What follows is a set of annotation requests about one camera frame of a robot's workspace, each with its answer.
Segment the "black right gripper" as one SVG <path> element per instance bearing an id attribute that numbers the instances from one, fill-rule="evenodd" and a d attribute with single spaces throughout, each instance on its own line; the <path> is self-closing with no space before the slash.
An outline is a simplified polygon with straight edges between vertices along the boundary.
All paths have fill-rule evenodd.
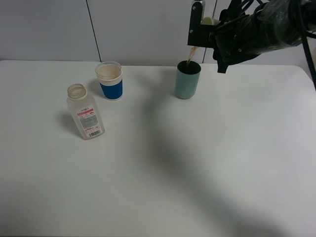
<path id="1" fill-rule="evenodd" d="M 258 14 L 221 14 L 219 20 L 212 32 L 213 59 L 217 61 L 218 73 L 225 74 L 229 65 L 252 60 L 262 54 L 262 21 Z"/>

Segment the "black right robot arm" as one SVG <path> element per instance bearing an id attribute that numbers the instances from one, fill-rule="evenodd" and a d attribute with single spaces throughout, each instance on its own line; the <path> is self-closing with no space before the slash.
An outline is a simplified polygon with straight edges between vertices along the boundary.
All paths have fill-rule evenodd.
<path id="1" fill-rule="evenodd" d="M 308 38 L 316 37 L 316 2 L 270 0 L 261 2 L 251 15 L 247 15 L 245 11 L 252 3 L 251 0 L 233 0 L 220 14 L 220 23 L 211 33 L 218 72 L 225 73 L 230 65 L 252 60 L 266 52 L 302 45 L 310 72 L 315 77 Z"/>

